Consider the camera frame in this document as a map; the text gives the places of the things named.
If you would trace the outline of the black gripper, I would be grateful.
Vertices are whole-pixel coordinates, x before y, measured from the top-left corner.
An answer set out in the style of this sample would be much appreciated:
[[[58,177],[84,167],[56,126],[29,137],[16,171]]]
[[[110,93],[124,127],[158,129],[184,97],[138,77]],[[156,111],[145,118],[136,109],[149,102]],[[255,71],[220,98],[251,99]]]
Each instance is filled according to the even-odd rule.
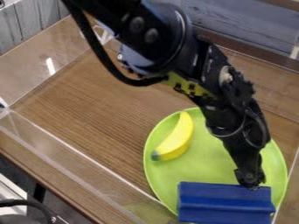
[[[205,107],[205,127],[223,142],[235,162],[237,182],[256,189],[267,182],[260,151],[271,140],[267,121],[257,103],[252,101],[244,112],[231,107]]]

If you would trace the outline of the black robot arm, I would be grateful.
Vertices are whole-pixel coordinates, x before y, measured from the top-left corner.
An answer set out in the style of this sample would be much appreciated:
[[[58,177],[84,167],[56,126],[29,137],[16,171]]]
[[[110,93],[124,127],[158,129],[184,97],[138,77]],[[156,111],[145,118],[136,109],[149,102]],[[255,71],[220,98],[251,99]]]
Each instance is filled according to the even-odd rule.
[[[236,165],[237,182],[256,188],[265,182],[260,151],[271,140],[253,97],[253,83],[229,64],[223,51],[198,37],[184,11],[146,0],[61,0],[89,48],[117,80],[129,86],[166,83],[200,108],[209,133],[223,142]],[[122,75],[89,24],[93,17],[120,42]]]

